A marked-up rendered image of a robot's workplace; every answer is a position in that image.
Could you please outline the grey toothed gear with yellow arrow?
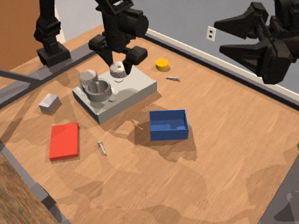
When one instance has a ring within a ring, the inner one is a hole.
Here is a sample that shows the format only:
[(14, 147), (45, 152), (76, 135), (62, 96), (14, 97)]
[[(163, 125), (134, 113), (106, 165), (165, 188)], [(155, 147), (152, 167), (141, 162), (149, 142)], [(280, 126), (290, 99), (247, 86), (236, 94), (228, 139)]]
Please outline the grey toothed gear with yellow arrow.
[(112, 65), (110, 65), (110, 74), (112, 77), (117, 78), (124, 78), (126, 76), (128, 76), (126, 74), (126, 71), (124, 70), (124, 66), (122, 64), (122, 61), (120, 62), (115, 62)]

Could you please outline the red flat rectangular block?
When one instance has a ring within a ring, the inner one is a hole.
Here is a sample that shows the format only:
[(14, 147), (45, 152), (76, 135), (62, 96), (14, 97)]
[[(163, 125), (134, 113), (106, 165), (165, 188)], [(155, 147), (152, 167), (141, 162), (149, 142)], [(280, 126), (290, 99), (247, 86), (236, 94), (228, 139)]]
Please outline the red flat rectangular block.
[(78, 123), (52, 126), (50, 161), (78, 157)]

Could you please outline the yellow short cylinder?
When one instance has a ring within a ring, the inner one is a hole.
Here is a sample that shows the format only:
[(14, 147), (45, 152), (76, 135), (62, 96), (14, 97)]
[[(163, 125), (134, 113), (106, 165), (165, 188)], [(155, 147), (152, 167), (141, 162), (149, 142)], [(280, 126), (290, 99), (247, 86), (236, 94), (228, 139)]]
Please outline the yellow short cylinder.
[(156, 61), (156, 68), (160, 71), (166, 70), (169, 67), (169, 62), (165, 59), (159, 59)]

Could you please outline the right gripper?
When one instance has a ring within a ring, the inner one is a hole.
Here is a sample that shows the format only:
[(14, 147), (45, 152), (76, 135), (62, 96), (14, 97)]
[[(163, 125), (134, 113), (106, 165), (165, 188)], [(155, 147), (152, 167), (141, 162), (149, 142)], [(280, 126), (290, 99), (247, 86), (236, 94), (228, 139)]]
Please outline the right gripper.
[(281, 25), (271, 19), (269, 26), (266, 26), (267, 19), (268, 12), (262, 3), (251, 2), (244, 14), (215, 21), (214, 28), (242, 39), (258, 38), (260, 42), (256, 44), (221, 45), (219, 52), (243, 65), (257, 77), (262, 77), (264, 84), (275, 85), (283, 81), (290, 64), (296, 63), (299, 58), (299, 36), (280, 39)]

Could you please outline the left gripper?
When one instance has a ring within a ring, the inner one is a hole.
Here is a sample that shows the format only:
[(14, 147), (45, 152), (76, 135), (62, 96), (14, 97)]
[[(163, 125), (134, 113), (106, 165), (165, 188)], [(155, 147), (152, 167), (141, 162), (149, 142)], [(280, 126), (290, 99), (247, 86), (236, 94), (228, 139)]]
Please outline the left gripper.
[(109, 32), (105, 30), (102, 35), (98, 34), (88, 42), (89, 49), (95, 51), (109, 67), (113, 64), (112, 51), (126, 54), (122, 64), (126, 74), (129, 75), (133, 65), (139, 65), (147, 58), (147, 50), (139, 46), (128, 48), (126, 45), (128, 44), (125, 33), (122, 31)]

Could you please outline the blue open box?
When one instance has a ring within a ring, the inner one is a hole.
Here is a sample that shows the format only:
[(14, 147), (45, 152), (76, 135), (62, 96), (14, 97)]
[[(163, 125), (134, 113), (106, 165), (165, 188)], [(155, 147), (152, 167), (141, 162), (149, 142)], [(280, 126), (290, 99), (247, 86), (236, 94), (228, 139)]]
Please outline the blue open box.
[(188, 121), (185, 109), (150, 111), (150, 139), (167, 141), (188, 139)]

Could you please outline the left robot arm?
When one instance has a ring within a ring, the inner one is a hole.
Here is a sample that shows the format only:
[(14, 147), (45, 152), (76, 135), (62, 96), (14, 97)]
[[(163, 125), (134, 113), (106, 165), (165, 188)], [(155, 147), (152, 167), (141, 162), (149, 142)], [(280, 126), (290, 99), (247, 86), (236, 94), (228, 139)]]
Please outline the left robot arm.
[[(149, 20), (143, 11), (134, 10), (132, 0), (123, 0), (118, 5), (113, 5), (121, 0), (95, 0), (103, 17), (104, 29), (109, 32), (122, 31), (125, 33), (127, 44), (136, 37), (143, 37), (149, 26)], [(39, 0), (40, 16), (36, 22), (34, 38), (43, 43), (42, 51), (47, 55), (61, 52), (56, 36), (60, 34), (61, 22), (55, 17), (54, 0)], [(59, 31), (59, 32), (58, 32)], [(49, 36), (49, 37), (48, 37)], [(44, 39), (43, 39), (44, 38)], [(46, 39), (47, 38), (47, 39)]]

